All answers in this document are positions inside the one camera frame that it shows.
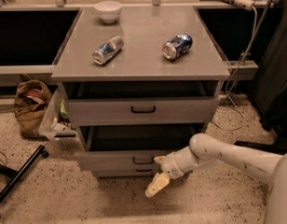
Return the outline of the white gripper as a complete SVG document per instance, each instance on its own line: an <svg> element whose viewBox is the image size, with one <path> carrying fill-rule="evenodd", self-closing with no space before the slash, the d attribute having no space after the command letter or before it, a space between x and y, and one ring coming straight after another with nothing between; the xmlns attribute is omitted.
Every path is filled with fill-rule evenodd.
<svg viewBox="0 0 287 224"><path fill-rule="evenodd" d="M195 170L211 168L218 163L218 160L209 157L201 158L190 147L185 147L167 156L154 157L154 162L160 165L164 173L156 173L152 182L148 185L144 193L148 198L153 197L168 186L170 179L177 179Z"/></svg>

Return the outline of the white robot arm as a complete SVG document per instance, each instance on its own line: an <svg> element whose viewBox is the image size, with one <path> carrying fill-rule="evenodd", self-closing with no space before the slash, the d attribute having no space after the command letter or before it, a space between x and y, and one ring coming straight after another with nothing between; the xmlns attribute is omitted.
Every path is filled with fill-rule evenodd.
<svg viewBox="0 0 287 224"><path fill-rule="evenodd" d="M281 155L239 147L198 133L190 138L187 147L155 157L154 161L160 171L145 191L148 198L164 189L173 179L223 161L268 184L264 224L287 224L287 153Z"/></svg>

